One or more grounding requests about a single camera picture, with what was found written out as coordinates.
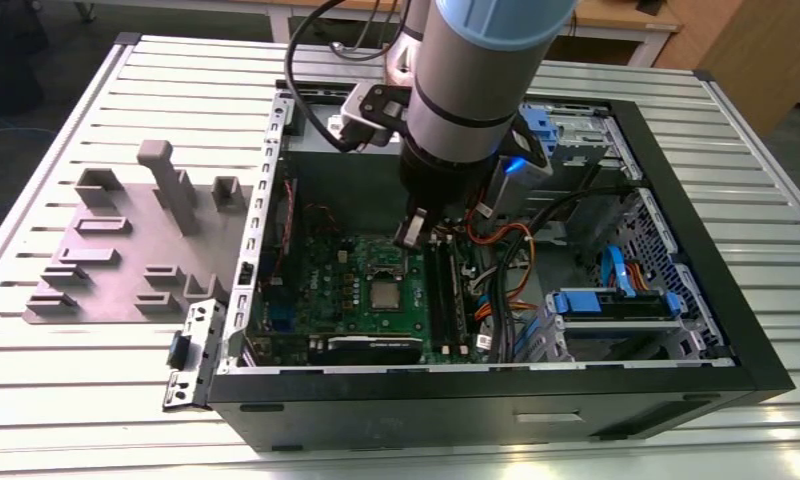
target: open computer tower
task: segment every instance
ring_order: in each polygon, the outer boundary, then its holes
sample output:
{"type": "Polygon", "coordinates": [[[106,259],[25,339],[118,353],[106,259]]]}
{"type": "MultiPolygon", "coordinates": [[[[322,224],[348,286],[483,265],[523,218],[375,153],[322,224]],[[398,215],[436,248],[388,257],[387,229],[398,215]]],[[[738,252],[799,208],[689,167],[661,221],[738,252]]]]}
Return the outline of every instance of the open computer tower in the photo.
{"type": "MultiPolygon", "coordinates": [[[[302,87],[334,131],[352,87],[302,87]]],[[[503,159],[475,229],[638,188],[537,234],[513,362],[488,361],[498,246],[468,241],[466,206],[396,249],[399,142],[338,153],[280,85],[231,298],[190,308],[164,409],[212,409],[259,451],[507,445],[646,438],[794,388],[637,105],[530,96],[521,112],[553,172],[523,189],[503,159]]]]}

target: slotted aluminum surface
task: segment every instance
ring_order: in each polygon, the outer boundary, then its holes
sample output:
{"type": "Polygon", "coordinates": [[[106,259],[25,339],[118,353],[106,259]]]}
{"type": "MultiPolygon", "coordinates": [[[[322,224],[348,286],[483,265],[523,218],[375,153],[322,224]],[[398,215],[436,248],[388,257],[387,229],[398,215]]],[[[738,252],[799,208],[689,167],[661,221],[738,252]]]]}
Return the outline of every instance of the slotted aluminum surface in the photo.
{"type": "MultiPolygon", "coordinates": [[[[135,166],[168,139],[194,183],[254,184],[284,46],[144,37],[116,46],[0,230],[0,472],[147,478],[800,478],[800,194],[722,93],[690,72],[551,63],[533,93],[638,103],[798,389],[643,442],[258,455],[219,416],[164,415],[172,325],[29,326],[24,302],[79,198],[84,168],[135,166]]],[[[302,47],[298,78],[379,80],[302,47]]]]}

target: blue led light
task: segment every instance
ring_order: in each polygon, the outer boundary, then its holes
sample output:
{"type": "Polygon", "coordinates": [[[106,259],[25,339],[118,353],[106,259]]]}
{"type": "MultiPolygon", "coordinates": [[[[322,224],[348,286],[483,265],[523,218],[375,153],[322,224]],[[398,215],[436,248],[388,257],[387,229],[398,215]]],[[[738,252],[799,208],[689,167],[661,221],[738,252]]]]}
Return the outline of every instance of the blue led light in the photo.
{"type": "Polygon", "coordinates": [[[513,173],[517,170],[519,170],[523,165],[525,165],[525,158],[522,158],[522,157],[514,157],[511,159],[510,165],[507,165],[507,169],[505,170],[505,172],[506,173],[513,173]]]}

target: motherboard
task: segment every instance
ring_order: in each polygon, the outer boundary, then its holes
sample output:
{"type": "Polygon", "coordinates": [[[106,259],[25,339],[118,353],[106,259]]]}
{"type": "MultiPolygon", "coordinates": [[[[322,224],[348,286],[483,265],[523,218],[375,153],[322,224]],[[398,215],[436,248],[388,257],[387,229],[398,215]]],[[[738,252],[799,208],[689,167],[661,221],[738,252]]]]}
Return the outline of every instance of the motherboard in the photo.
{"type": "Polygon", "coordinates": [[[474,361],[458,257],[454,238],[407,251],[384,235],[310,237],[295,298],[268,288],[250,331],[256,363],[474,361]]]}

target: ram slot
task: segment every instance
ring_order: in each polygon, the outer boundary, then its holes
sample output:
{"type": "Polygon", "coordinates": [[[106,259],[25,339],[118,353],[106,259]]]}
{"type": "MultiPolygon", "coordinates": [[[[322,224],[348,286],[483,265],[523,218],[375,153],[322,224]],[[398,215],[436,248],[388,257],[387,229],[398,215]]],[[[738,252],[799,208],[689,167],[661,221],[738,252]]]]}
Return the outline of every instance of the ram slot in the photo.
{"type": "Polygon", "coordinates": [[[436,245],[424,246],[424,271],[427,278],[427,302],[430,306],[430,338],[434,351],[440,351],[448,344],[444,328],[444,304],[442,299],[442,285],[439,282],[439,261],[436,259],[436,245]]]}
{"type": "Polygon", "coordinates": [[[459,274],[459,265],[456,262],[456,243],[450,242],[450,262],[451,262],[451,293],[454,294],[454,323],[456,324],[456,345],[466,345],[468,336],[468,327],[466,326],[466,302],[463,301],[463,286],[459,274]]]}
{"type": "Polygon", "coordinates": [[[446,323],[447,331],[448,331],[448,342],[451,345],[459,345],[459,329],[458,329],[458,319],[456,319],[456,297],[454,294],[454,265],[452,265],[452,255],[451,255],[451,244],[440,243],[439,244],[439,280],[440,289],[439,295],[442,296],[442,303],[444,308],[444,315],[442,317],[442,321],[446,323]]]}

